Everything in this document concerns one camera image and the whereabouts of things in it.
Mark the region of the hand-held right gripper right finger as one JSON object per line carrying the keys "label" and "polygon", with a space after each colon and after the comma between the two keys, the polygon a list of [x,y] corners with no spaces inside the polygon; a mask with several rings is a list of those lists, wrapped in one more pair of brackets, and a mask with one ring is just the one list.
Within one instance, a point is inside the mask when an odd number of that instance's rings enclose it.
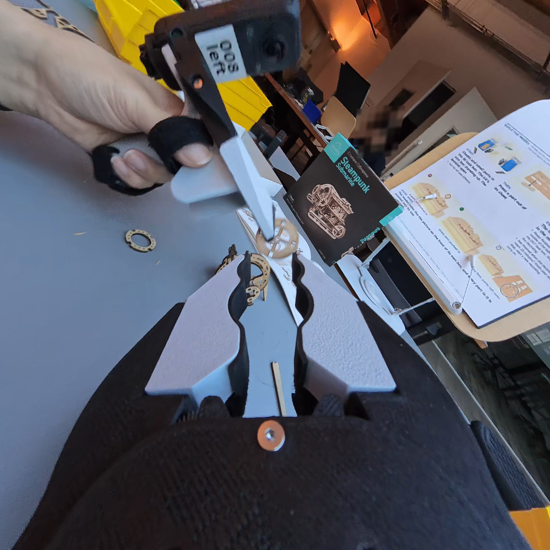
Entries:
{"label": "hand-held right gripper right finger", "polygon": [[292,255],[298,326],[294,354],[297,415],[326,395],[345,404],[353,393],[390,393],[396,383],[362,314],[364,303],[302,254]]}

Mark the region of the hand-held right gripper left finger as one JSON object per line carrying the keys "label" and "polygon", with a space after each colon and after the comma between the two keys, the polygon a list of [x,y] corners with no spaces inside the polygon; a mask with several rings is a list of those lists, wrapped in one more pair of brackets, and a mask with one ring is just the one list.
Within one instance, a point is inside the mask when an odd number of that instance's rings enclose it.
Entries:
{"label": "hand-held right gripper left finger", "polygon": [[251,254],[237,256],[184,302],[145,386],[147,395],[188,395],[200,405],[219,397],[243,416],[249,355],[240,318],[248,307]]}

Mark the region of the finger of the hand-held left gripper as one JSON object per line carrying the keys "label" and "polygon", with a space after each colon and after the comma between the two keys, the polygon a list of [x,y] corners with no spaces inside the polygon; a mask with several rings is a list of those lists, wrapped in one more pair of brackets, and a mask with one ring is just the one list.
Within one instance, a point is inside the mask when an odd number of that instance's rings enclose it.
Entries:
{"label": "finger of the hand-held left gripper", "polygon": [[275,236],[273,201],[242,138],[235,135],[219,146],[219,152],[266,241]]}

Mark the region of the horseshoe wooden part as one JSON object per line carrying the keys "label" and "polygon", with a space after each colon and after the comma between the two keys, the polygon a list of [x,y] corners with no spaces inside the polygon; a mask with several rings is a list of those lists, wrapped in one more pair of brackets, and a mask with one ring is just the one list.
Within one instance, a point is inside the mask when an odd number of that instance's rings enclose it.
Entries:
{"label": "horseshoe wooden part", "polygon": [[[227,265],[235,260],[238,256],[237,247],[232,244],[228,248],[228,254],[224,257],[222,262],[218,265],[215,274],[222,271]],[[263,296],[263,300],[267,299],[267,289],[271,277],[271,266],[269,262],[258,253],[250,254],[251,262],[251,278],[249,285],[246,288],[247,305],[252,306],[254,301],[260,296]]]}

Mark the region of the black model kit box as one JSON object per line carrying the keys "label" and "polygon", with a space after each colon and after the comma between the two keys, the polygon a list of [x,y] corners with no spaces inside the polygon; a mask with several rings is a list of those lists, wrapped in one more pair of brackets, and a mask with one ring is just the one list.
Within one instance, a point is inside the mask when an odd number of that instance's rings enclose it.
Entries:
{"label": "black model kit box", "polygon": [[329,266],[382,232],[403,212],[340,133],[303,172],[284,200]]}

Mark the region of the person's left hand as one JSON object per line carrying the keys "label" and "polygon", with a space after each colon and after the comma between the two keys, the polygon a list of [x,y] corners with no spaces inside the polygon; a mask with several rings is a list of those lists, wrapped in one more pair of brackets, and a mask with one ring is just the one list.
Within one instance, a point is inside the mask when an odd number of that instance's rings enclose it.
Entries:
{"label": "person's left hand", "polygon": [[[146,138],[159,122],[190,113],[177,95],[100,46],[8,1],[1,1],[1,104],[45,121],[90,155],[99,146]],[[202,168],[211,146],[190,139],[175,160]],[[116,154],[111,166],[133,190],[149,192],[174,177],[145,145]]]}

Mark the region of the dark grey desk device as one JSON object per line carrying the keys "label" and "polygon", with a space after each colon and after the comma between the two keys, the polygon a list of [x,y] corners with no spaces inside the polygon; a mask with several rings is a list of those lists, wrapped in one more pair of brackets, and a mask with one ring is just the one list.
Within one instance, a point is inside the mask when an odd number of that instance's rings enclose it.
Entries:
{"label": "dark grey desk device", "polygon": [[283,145],[287,138],[284,130],[276,131],[263,119],[257,121],[250,129],[251,134],[259,145],[264,145],[264,156],[270,159],[276,149]]}

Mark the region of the yellow storage bin stack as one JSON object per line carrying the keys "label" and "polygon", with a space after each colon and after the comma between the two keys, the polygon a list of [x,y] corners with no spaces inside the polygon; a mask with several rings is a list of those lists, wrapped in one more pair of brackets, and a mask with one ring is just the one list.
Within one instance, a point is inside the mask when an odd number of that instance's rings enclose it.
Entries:
{"label": "yellow storage bin stack", "polygon": [[532,549],[549,549],[549,506],[509,513]]}
{"label": "yellow storage bin stack", "polygon": [[[176,1],[93,1],[100,23],[118,58],[146,74],[140,46],[158,20],[181,13]],[[246,130],[260,120],[271,103],[250,77],[219,84],[230,119]]]}

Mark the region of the thin wooden stick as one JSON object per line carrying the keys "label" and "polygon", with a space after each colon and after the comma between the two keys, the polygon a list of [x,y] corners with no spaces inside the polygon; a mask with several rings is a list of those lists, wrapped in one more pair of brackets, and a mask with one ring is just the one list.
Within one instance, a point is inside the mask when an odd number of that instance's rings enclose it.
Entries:
{"label": "thin wooden stick", "polygon": [[284,398],[284,389],[283,389],[280,366],[277,361],[271,362],[271,372],[272,372],[272,378],[273,378],[273,384],[274,384],[274,391],[277,399],[277,405],[279,409],[279,415],[281,417],[285,417],[287,416],[287,410],[286,410],[286,404],[285,404],[285,398]]}

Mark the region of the open instruction booklet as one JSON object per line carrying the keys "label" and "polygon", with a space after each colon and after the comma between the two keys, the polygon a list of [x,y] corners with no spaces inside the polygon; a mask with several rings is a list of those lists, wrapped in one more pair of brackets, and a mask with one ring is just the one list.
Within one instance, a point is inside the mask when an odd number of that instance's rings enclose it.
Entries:
{"label": "open instruction booklet", "polygon": [[[286,218],[282,210],[280,209],[279,204],[276,203],[275,201],[273,202],[273,207],[274,207],[275,218]],[[252,249],[253,252],[257,252],[258,254],[260,254],[258,252],[258,249],[256,247],[256,242],[255,242],[255,236],[259,228],[252,212],[247,207],[242,207],[237,209],[236,213],[251,240],[251,243],[253,246],[253,249]],[[296,253],[312,261],[315,267],[317,267],[320,271],[323,271],[323,268],[319,264],[317,264],[315,261],[312,260],[310,247],[305,237],[301,235],[300,232],[299,232],[299,245]],[[288,303],[290,312],[292,313],[292,316],[294,318],[294,321],[296,325],[299,325],[302,322],[303,318],[295,307],[296,287],[292,282],[292,256],[288,256],[287,258],[283,258],[279,260],[274,260],[272,258],[266,258],[266,259],[271,266],[271,272],[273,273],[273,276],[278,280],[279,285],[285,294],[285,298]]]}

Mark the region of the beige chair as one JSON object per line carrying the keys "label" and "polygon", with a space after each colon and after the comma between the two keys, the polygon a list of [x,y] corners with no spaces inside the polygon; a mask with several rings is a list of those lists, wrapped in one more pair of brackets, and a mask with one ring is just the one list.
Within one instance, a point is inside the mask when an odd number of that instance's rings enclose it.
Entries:
{"label": "beige chair", "polygon": [[336,97],[331,97],[322,112],[320,124],[335,136],[341,134],[345,138],[349,138],[352,134],[356,118]]}

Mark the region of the black chair back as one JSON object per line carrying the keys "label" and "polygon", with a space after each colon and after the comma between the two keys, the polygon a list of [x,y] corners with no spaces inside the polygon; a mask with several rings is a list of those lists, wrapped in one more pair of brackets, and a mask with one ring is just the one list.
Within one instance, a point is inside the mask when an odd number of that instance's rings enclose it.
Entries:
{"label": "black chair back", "polygon": [[371,84],[348,62],[340,64],[339,77],[333,96],[354,117],[361,110]]}

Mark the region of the open white manual book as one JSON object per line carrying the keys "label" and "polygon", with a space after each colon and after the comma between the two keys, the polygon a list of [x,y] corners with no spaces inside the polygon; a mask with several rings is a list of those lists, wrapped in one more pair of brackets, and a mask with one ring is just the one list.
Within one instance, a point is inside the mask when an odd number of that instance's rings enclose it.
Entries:
{"label": "open white manual book", "polygon": [[507,115],[392,190],[389,232],[477,328],[549,297],[549,100]]}

